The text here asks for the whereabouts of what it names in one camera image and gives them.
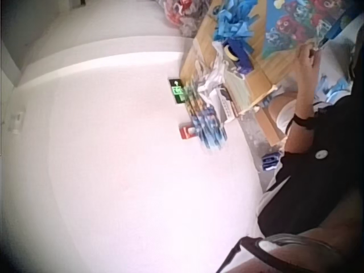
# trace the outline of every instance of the wooden board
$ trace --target wooden board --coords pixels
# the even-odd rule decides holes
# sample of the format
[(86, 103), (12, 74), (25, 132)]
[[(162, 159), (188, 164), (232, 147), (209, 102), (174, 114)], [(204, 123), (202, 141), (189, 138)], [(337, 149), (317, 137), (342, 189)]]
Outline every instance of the wooden board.
[[(182, 67), (180, 78), (182, 82), (190, 81), (195, 73), (195, 61), (200, 57), (206, 65), (210, 65), (216, 56), (216, 51), (212, 46), (213, 33), (216, 27), (216, 21), (212, 16), (212, 11), (216, 6), (221, 5), (222, 0), (213, 0), (210, 9), (205, 16), (202, 24), (197, 32), (196, 37), (193, 40), (193, 46), (188, 52), (185, 63)], [(266, 26), (266, 11), (267, 0), (259, 0), (258, 4), (251, 12), (251, 16), (258, 14), (260, 16), (252, 25), (254, 36), (248, 41), (248, 43), (255, 49), (251, 55), (251, 61), (254, 65), (254, 71), (249, 73), (246, 77), (250, 90), (248, 94), (244, 94), (244, 98), (249, 99), (249, 103), (239, 103), (234, 99), (238, 111), (243, 114), (251, 107), (259, 103), (270, 92), (275, 90), (275, 84), (279, 83), (291, 70), (291, 63), (294, 58), (294, 52), (286, 51), (275, 53), (268, 59), (262, 58), (262, 49), (264, 45), (265, 26)], [(229, 89), (231, 83), (226, 82), (226, 87)]]

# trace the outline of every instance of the wooden table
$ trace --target wooden table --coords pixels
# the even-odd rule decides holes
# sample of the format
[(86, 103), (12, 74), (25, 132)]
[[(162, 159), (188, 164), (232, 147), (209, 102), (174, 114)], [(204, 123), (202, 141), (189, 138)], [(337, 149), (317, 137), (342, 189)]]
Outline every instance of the wooden table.
[[(212, 0), (210, 9), (193, 40), (193, 46), (188, 52), (180, 72), (180, 78), (184, 84), (191, 80), (198, 57), (203, 59), (206, 65), (210, 65), (215, 60), (216, 50), (212, 46), (212, 39), (217, 22), (212, 11), (221, 3), (222, 0)], [(233, 76), (230, 72), (225, 72), (225, 86), (232, 96), (239, 114), (248, 111), (265, 96), (276, 90), (276, 84), (290, 72), (295, 56), (294, 51), (285, 51), (274, 53), (267, 59), (262, 58), (266, 34), (266, 11), (267, 0), (259, 0), (250, 13), (250, 16), (258, 14), (260, 18), (251, 26), (254, 36), (248, 41), (254, 49), (254, 53), (250, 56), (254, 70), (246, 76), (249, 88), (244, 87), (243, 80)]]

